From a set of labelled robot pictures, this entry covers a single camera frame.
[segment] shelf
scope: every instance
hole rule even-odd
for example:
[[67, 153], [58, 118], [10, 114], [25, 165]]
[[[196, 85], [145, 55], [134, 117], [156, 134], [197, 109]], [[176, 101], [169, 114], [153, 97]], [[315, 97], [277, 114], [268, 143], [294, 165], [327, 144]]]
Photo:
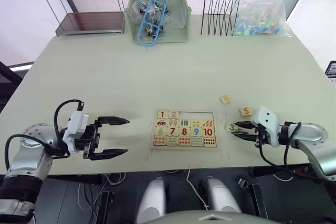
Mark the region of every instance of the shelf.
[[123, 12], [68, 13], [57, 35], [122, 33]]

